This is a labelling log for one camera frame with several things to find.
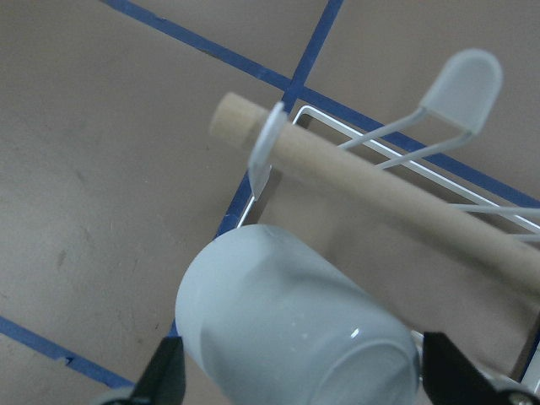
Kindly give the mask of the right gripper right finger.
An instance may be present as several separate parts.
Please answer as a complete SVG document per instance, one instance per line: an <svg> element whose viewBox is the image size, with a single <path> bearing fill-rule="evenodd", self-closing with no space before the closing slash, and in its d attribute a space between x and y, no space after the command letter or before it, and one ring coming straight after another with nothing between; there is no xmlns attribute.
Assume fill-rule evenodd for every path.
<svg viewBox="0 0 540 405"><path fill-rule="evenodd" d="M433 404L496 404L496 390L443 332L425 332L424 390Z"/></svg>

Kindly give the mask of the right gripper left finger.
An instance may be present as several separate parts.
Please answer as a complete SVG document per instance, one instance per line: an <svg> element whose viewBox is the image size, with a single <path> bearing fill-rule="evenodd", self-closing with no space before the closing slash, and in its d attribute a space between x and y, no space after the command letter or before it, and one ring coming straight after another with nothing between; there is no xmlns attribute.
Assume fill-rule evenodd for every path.
<svg viewBox="0 0 540 405"><path fill-rule="evenodd" d="M181 337L164 337L132 391L133 404L182 404L186 393Z"/></svg>

